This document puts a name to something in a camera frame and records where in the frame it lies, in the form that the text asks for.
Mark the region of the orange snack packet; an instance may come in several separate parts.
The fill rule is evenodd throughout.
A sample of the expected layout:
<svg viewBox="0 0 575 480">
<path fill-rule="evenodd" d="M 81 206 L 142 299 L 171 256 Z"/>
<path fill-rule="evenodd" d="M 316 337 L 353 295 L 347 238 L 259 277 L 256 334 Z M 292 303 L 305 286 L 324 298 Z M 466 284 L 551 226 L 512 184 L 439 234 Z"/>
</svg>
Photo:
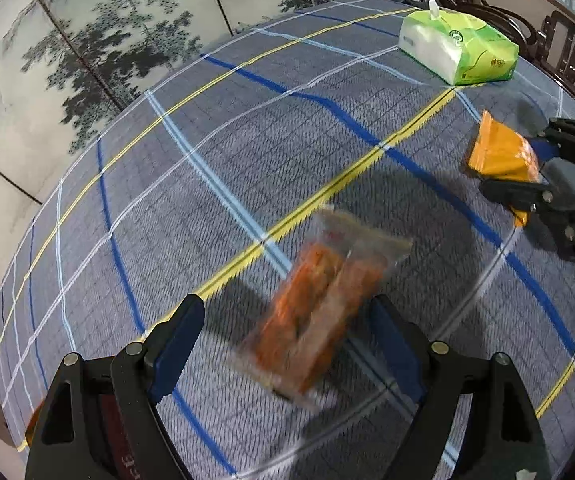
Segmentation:
<svg viewBox="0 0 575 480">
<path fill-rule="evenodd" d="M 539 183 L 539 162 L 528 141 L 483 111 L 467 168 L 481 178 Z"/>
</svg>

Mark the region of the clear almond bag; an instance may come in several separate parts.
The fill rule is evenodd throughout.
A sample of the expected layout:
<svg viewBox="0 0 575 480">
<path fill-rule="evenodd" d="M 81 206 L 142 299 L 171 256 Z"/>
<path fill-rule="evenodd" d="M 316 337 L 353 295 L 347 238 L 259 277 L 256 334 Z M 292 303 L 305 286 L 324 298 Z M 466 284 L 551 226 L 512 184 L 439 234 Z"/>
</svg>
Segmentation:
<svg viewBox="0 0 575 480">
<path fill-rule="evenodd" d="M 317 211 L 292 269 L 234 365 L 277 396 L 308 403 L 351 322 L 412 247 L 411 237 L 371 228 L 346 211 Z"/>
</svg>

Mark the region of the red gold toffee tin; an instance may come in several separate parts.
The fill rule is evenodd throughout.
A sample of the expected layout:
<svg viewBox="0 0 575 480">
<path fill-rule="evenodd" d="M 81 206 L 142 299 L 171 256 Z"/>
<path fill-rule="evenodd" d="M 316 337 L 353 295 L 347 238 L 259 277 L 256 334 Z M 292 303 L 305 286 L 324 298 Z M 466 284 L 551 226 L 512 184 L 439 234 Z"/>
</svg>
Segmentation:
<svg viewBox="0 0 575 480">
<path fill-rule="evenodd" d="M 72 410 L 71 389 L 44 401 L 26 430 L 27 479 L 141 479 L 116 402 L 109 394 Z"/>
</svg>

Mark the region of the green tissue pack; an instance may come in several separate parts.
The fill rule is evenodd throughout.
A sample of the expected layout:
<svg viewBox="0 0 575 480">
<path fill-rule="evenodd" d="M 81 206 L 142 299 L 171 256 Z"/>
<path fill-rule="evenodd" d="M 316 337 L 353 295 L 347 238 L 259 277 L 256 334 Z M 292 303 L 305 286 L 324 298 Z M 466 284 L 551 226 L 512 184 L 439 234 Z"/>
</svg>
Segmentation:
<svg viewBox="0 0 575 480">
<path fill-rule="evenodd" d="M 398 47 L 451 86 L 509 80 L 519 45 L 474 15 L 432 0 L 400 27 Z"/>
</svg>

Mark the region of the blue plaid tablecloth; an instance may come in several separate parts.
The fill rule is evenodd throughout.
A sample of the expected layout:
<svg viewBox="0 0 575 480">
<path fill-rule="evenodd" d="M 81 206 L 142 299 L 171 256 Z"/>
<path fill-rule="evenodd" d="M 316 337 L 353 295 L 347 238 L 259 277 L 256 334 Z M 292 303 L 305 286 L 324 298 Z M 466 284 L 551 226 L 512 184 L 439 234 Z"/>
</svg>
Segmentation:
<svg viewBox="0 0 575 480">
<path fill-rule="evenodd" d="M 358 326 L 313 410 L 231 356 L 333 205 L 414 240 L 384 290 L 429 336 L 512 356 L 550 467 L 575 448 L 575 266 L 465 171 L 478 119 L 524 134 L 575 101 L 522 62 L 449 89 L 396 48 L 402 8 L 349 0 L 257 28 L 138 99 L 56 186 L 0 292 L 0 399 L 15 444 L 70 351 L 109 356 L 195 292 L 202 334 L 161 418 L 199 479 L 374 479 L 415 410 Z"/>
</svg>

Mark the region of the painted folding screen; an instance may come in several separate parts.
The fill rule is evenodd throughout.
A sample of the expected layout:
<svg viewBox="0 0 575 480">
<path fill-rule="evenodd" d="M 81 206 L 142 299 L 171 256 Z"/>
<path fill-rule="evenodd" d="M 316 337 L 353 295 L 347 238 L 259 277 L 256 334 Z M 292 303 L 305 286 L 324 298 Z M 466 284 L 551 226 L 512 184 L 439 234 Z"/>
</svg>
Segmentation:
<svg viewBox="0 0 575 480">
<path fill-rule="evenodd" d="M 0 1 L 0 396 L 203 285 L 268 297 L 254 238 L 358 157 L 358 68 L 396 16 L 335 0 Z"/>
</svg>

